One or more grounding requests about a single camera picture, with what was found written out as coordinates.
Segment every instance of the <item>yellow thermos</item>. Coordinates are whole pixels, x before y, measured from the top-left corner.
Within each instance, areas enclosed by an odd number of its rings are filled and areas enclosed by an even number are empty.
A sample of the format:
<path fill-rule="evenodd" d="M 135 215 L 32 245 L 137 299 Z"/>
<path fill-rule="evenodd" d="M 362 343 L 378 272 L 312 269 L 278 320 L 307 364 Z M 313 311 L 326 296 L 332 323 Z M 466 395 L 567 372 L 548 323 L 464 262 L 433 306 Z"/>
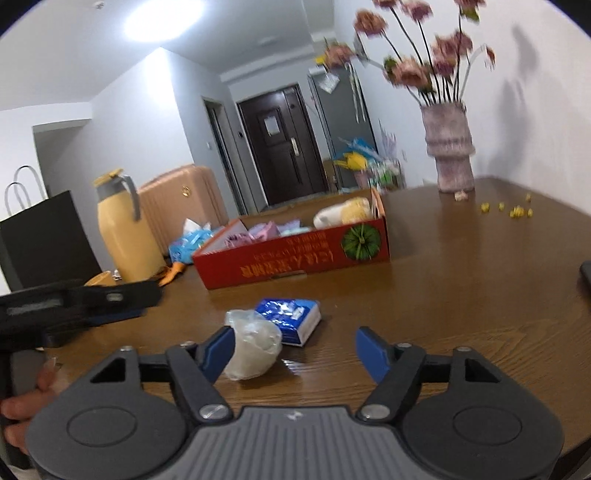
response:
<path fill-rule="evenodd" d="M 165 266 L 152 230 L 142 216 L 134 182 L 123 169 L 95 180 L 99 230 L 115 267 L 127 283 L 147 280 Z"/>

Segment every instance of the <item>pink package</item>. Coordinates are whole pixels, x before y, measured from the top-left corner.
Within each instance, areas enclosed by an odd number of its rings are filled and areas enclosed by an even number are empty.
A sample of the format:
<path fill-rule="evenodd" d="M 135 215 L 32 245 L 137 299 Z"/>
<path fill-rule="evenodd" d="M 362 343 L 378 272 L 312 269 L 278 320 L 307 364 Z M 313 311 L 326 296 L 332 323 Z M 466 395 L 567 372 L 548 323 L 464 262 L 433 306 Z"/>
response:
<path fill-rule="evenodd" d="M 253 243 L 252 237 L 248 233 L 236 233 L 226 238 L 226 248 L 243 247 L 251 243 Z"/>
<path fill-rule="evenodd" d="M 280 236 L 279 229 L 275 222 L 257 225 L 256 227 L 253 227 L 249 233 L 255 242 L 264 242 Z"/>

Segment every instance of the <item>paper notice on door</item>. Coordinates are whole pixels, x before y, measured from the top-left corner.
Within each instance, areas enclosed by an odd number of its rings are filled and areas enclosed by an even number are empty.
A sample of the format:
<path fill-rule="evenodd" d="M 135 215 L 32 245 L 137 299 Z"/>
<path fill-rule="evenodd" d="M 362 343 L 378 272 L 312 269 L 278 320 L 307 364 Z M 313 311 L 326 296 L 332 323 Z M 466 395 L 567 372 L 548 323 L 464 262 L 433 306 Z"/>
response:
<path fill-rule="evenodd" d="M 267 133 L 270 137 L 281 132 L 281 130 L 279 130 L 279 124 L 277 123 L 277 117 L 274 116 L 268 116 L 265 118 L 265 127 L 267 128 Z"/>

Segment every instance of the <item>metal screw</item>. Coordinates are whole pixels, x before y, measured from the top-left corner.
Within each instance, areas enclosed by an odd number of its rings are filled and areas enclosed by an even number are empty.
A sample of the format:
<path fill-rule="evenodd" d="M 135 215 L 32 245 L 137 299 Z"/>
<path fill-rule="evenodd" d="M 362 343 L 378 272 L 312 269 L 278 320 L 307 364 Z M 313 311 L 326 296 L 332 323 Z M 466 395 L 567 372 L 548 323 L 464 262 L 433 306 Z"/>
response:
<path fill-rule="evenodd" d="M 228 416 L 229 410 L 225 405 L 205 405 L 199 410 L 199 414 L 205 420 L 221 420 Z"/>
<path fill-rule="evenodd" d="M 390 409 L 386 405 L 373 403 L 361 409 L 361 416 L 366 420 L 383 420 L 390 415 Z"/>

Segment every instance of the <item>dark wooden door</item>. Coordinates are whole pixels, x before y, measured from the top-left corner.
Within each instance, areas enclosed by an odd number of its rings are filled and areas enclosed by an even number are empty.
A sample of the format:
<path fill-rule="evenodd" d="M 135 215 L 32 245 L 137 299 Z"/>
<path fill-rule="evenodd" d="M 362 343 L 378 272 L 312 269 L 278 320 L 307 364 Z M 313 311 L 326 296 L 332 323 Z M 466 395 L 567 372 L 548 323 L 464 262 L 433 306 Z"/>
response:
<path fill-rule="evenodd" d="M 269 205 L 328 190 L 297 85 L 241 102 L 239 109 Z"/>

